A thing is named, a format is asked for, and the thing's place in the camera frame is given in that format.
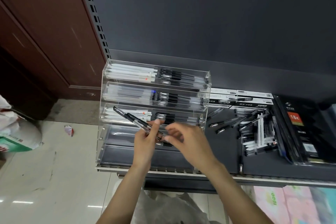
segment clear acrylic pen display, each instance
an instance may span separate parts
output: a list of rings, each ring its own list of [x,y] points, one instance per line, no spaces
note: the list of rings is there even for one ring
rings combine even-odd
[[[140,128],[113,107],[149,122],[164,120],[160,131],[173,122],[205,129],[211,90],[208,71],[108,60],[101,87],[97,164],[128,168],[132,164],[134,135]],[[194,168],[169,143],[158,143],[152,169],[192,172]]]

